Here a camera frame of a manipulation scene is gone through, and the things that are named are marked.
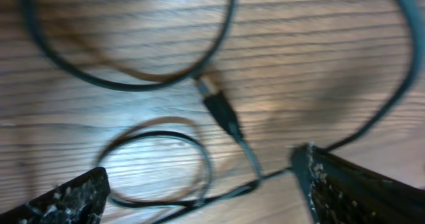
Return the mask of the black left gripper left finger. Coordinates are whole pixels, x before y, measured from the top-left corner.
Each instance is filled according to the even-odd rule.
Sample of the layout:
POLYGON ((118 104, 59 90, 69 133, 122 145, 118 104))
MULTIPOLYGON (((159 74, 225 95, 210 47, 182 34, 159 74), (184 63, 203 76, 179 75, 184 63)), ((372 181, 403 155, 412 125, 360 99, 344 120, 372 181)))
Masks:
POLYGON ((110 194, 106 169, 96 167, 1 214, 1 224, 99 224, 110 194))

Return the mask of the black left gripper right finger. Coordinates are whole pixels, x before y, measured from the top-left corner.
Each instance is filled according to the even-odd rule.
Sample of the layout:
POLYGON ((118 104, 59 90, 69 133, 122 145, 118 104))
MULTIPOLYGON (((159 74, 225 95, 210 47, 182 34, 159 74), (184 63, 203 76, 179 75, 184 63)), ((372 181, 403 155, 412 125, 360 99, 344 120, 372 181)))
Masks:
POLYGON ((290 156, 314 223, 424 224, 424 190, 311 144, 290 156))

